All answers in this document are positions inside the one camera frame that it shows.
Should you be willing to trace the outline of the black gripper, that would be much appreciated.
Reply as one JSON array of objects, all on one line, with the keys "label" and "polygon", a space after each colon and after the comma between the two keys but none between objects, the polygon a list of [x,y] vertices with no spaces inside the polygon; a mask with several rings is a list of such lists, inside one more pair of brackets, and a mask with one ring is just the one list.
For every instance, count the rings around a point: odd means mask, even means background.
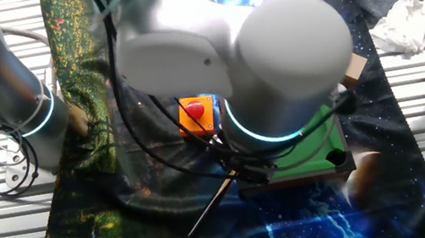
[{"label": "black gripper", "polygon": [[218,159],[218,162],[229,176],[229,179],[223,181],[222,188],[224,191],[229,189],[236,180],[254,185],[264,185],[269,184],[274,176],[271,164],[255,166],[259,162],[258,160],[247,160],[233,155],[223,155]]}]

